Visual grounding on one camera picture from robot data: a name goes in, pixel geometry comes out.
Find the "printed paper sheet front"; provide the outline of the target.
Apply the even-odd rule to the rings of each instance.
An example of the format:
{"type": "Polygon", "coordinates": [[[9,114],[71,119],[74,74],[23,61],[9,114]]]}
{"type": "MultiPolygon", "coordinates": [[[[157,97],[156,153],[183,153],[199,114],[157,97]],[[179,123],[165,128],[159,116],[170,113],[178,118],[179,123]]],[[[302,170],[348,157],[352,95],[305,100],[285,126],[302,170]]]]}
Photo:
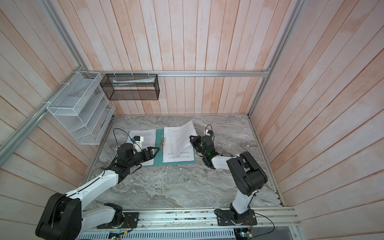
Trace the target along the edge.
{"type": "Polygon", "coordinates": [[[156,130],[143,130],[143,131],[130,131],[127,138],[128,143],[132,143],[131,138],[134,136],[140,136],[144,139],[141,141],[141,148],[155,147],[156,144],[156,130]]]}

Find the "green file folder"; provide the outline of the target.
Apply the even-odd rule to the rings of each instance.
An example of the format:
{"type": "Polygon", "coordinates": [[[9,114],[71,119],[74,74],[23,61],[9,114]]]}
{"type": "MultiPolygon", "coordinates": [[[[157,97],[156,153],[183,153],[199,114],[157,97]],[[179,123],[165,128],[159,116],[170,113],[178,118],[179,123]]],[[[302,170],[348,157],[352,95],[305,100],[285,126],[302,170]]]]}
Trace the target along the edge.
{"type": "Polygon", "coordinates": [[[188,164],[195,164],[196,161],[193,162],[181,162],[181,163],[164,163],[163,162],[163,152],[161,151],[161,139],[162,136],[164,136],[164,129],[158,129],[156,130],[156,144],[155,147],[159,147],[160,151],[157,153],[156,157],[154,158],[154,165],[152,167],[158,167],[158,166],[166,166],[166,165],[188,165],[188,164]]]}

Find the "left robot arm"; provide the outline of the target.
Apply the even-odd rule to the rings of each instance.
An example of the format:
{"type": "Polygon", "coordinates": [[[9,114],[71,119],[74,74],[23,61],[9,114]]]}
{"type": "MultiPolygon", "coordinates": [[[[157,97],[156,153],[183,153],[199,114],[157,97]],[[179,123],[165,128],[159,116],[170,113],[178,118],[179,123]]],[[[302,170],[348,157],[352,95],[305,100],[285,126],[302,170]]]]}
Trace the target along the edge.
{"type": "Polygon", "coordinates": [[[132,168],[153,160],[160,148],[147,147],[137,151],[133,144],[124,143],[103,172],[93,180],[65,194],[52,195],[37,224],[35,234],[44,240],[74,240],[79,234],[106,225],[120,229],[125,215],[121,206],[107,203],[98,209],[86,211],[95,198],[122,182],[132,168]]]}

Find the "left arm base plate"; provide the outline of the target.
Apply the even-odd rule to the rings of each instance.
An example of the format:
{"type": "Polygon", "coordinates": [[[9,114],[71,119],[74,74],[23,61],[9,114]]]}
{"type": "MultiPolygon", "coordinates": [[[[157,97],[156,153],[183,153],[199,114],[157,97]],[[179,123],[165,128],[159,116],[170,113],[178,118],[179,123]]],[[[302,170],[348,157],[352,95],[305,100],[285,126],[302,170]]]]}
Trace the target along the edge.
{"type": "Polygon", "coordinates": [[[135,229],[138,226],[139,212],[115,213],[113,227],[135,229]]]}

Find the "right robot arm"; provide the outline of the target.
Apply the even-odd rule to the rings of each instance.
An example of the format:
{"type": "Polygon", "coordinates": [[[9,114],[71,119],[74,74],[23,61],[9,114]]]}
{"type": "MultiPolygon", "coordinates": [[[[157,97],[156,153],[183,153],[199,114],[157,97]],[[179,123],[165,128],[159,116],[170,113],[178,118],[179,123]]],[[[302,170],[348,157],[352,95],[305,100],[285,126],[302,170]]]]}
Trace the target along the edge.
{"type": "Polygon", "coordinates": [[[204,164],[215,170],[229,170],[238,189],[229,210],[214,210],[219,226],[257,224],[256,213],[250,204],[259,190],[268,182],[267,174],[249,152],[223,155],[216,151],[214,136],[190,136],[190,142],[204,164]]]}

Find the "metal folder clip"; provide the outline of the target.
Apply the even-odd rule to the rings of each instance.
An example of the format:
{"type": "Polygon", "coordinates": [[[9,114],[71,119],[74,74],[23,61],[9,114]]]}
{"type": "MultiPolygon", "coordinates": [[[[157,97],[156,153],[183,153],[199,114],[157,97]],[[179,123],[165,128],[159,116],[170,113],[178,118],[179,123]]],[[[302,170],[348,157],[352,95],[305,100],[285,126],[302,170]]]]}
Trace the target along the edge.
{"type": "Polygon", "coordinates": [[[164,145],[165,145],[165,136],[162,136],[162,139],[161,139],[161,151],[162,152],[164,151],[164,145]]]}

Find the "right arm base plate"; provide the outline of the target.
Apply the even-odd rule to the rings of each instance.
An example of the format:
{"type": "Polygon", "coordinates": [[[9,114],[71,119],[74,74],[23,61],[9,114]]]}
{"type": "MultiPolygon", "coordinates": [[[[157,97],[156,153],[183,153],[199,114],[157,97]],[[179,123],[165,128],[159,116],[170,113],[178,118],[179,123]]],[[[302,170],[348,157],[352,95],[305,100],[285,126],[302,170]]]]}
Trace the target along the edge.
{"type": "Polygon", "coordinates": [[[219,226],[256,226],[257,219],[255,212],[251,209],[247,210],[243,214],[238,214],[235,210],[214,210],[217,216],[217,222],[219,226]]]}

